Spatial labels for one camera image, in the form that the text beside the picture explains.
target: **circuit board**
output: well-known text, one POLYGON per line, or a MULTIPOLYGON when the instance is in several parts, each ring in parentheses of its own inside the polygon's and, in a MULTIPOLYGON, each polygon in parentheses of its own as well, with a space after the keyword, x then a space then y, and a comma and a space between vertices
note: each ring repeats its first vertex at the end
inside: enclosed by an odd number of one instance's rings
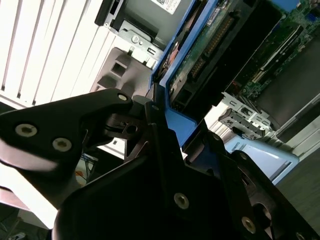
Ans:
POLYGON ((233 22, 233 18, 227 14, 231 5, 228 0, 225 0, 212 12, 205 27, 194 43, 192 50, 187 54, 170 83, 171 94, 174 92, 177 84, 183 79, 189 77, 195 79, 197 77, 197 74, 205 63, 201 56, 205 56, 206 54, 209 56, 211 54, 223 37, 221 30, 226 31, 228 26, 233 22))
POLYGON ((240 95, 251 101, 304 50, 320 26, 320 17, 311 13, 309 0, 300 0, 290 13, 279 10, 283 13, 281 21, 234 80, 239 86, 246 83, 240 95))

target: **sticker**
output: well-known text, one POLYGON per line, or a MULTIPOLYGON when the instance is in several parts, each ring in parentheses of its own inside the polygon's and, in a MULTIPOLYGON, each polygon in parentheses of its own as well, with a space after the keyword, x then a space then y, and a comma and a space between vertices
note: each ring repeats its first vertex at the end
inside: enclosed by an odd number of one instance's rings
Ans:
POLYGON ((218 16, 218 13, 220 12, 221 8, 220 7, 217 7, 213 13, 211 14, 208 22, 206 23, 208 26, 210 26, 216 19, 216 17, 218 16))
POLYGON ((151 0, 170 14, 174 14, 181 0, 151 0))

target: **black mounting arm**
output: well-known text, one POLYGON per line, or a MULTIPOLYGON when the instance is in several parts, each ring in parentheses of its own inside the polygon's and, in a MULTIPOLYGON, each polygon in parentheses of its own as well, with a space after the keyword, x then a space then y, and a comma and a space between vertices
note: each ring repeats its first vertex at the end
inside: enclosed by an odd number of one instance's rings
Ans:
POLYGON ((127 139, 123 165, 58 206, 52 239, 320 239, 247 154, 228 154, 205 125, 186 164, 163 94, 154 85, 152 100, 137 102, 107 89, 0 115, 2 164, 51 182, 71 178, 87 148, 127 139))

